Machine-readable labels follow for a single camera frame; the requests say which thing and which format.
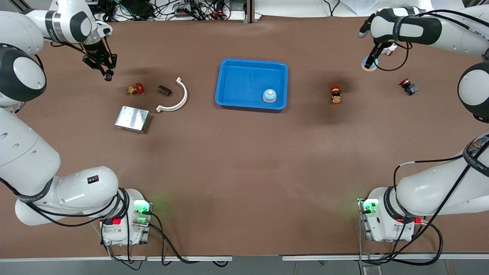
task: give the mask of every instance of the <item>gray floor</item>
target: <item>gray floor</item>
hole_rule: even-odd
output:
[[[381,267],[383,275],[478,275],[488,274],[489,260],[444,260],[431,266],[415,267],[389,263]],[[293,275],[295,262],[283,262],[278,256],[233,257],[225,268],[211,262],[186,265],[174,262],[161,266],[159,262],[144,262],[139,271],[132,271],[121,263],[111,261],[60,262],[0,262],[1,275]],[[316,261],[298,262],[297,275],[358,275],[354,261],[328,261],[324,266]]]

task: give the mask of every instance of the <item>white plastic handle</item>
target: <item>white plastic handle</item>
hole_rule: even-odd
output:
[[[173,106],[173,107],[165,107],[165,106],[158,105],[158,107],[156,108],[156,111],[158,113],[161,112],[161,111],[165,111],[165,112],[176,111],[176,110],[180,109],[185,104],[185,102],[187,101],[187,96],[188,96],[187,88],[182,83],[182,79],[181,78],[177,78],[177,83],[180,84],[180,86],[183,87],[184,94],[183,94],[182,100],[178,104],[176,104],[175,106]]]

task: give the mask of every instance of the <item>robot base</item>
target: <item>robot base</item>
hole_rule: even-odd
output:
[[[139,214],[134,211],[134,201],[144,200],[143,195],[134,189],[126,189],[129,195],[129,206],[128,215],[121,218],[118,225],[102,225],[101,230],[103,231],[104,242],[107,245],[127,245],[129,236],[129,245],[139,245],[147,244],[149,237],[149,227],[148,225],[135,224],[133,221],[138,218]],[[147,221],[149,224],[151,221],[151,215],[147,216]]]
[[[374,189],[368,199],[359,199],[360,214],[367,209],[372,213],[361,214],[365,238],[369,241],[395,242],[402,230],[403,222],[393,219],[385,209],[384,193],[386,187]],[[414,223],[406,224],[400,240],[410,241],[414,231]]]

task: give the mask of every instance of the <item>metal plate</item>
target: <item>metal plate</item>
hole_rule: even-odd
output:
[[[115,125],[122,129],[144,133],[143,129],[148,121],[148,116],[149,111],[147,110],[123,106]]]

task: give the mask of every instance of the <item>black sticker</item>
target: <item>black sticker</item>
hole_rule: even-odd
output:
[[[90,177],[87,179],[87,182],[90,183],[96,183],[98,181],[98,175]]]

